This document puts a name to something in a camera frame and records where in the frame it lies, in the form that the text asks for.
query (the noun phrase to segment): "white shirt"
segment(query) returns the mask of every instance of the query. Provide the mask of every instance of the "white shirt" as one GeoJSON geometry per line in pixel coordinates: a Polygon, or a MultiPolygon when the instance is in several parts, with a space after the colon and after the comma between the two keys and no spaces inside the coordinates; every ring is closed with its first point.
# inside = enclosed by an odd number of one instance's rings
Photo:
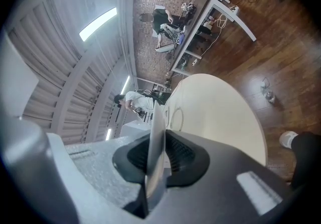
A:
{"type": "Polygon", "coordinates": [[[154,103],[150,97],[145,97],[142,94],[131,91],[126,93],[125,100],[132,100],[132,106],[141,108],[146,113],[152,113],[154,111],[154,103]]]}

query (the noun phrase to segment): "floor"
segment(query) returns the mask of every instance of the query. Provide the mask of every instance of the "floor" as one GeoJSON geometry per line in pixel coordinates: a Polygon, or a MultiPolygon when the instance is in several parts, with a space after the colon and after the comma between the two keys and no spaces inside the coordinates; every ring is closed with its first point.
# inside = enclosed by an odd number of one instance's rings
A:
{"type": "MultiPolygon", "coordinates": [[[[238,1],[231,0],[231,6],[238,1]]],[[[286,130],[321,134],[320,33],[298,0],[243,0],[237,5],[239,17],[257,41],[228,22],[201,62],[192,67],[191,60],[186,70],[217,76],[244,96],[264,129],[268,167],[290,182],[295,158],[280,146],[279,136],[286,130]],[[265,77],[276,95],[275,104],[261,94],[265,77]]],[[[180,79],[175,77],[173,83],[180,79]]]]}

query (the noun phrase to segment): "fluorescent light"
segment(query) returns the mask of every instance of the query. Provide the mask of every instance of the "fluorescent light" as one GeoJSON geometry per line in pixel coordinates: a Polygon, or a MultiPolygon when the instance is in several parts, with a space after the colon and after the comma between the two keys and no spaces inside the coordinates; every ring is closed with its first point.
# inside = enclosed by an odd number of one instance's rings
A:
{"type": "Polygon", "coordinates": [[[110,134],[111,134],[111,129],[109,129],[109,130],[107,131],[106,141],[109,140],[110,134]]]}
{"type": "Polygon", "coordinates": [[[110,20],[115,15],[117,15],[117,9],[113,8],[110,11],[99,16],[97,19],[95,19],[92,23],[90,23],[79,33],[82,41],[86,41],[86,39],[90,37],[92,33],[94,33],[101,25],[103,25],[105,22],[110,20]]]}
{"type": "Polygon", "coordinates": [[[125,88],[126,88],[126,86],[127,86],[127,83],[129,82],[129,80],[130,80],[130,76],[128,76],[128,78],[126,79],[125,85],[124,85],[124,87],[122,88],[120,94],[123,94],[123,93],[124,93],[125,88]]]}

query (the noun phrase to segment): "brick wall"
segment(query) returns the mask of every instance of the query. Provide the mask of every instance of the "brick wall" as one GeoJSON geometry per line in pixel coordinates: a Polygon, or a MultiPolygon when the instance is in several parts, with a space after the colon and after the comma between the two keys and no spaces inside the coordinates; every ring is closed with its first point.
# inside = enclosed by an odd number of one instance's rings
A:
{"type": "Polygon", "coordinates": [[[157,38],[152,37],[150,23],[142,23],[138,20],[141,13],[152,13],[155,5],[165,6],[172,14],[180,16],[182,3],[193,2],[194,0],[134,0],[133,9],[133,30],[134,49],[137,76],[157,83],[164,83],[165,74],[170,69],[170,64],[165,59],[166,54],[155,51],[157,38]]]}

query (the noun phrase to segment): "shoe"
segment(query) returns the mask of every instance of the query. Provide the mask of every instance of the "shoe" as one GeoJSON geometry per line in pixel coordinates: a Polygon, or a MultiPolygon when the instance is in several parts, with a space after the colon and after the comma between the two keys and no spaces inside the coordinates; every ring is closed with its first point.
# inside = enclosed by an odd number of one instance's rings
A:
{"type": "Polygon", "coordinates": [[[286,131],[280,136],[280,144],[286,148],[291,149],[291,143],[293,138],[295,138],[298,134],[293,131],[286,131]]]}

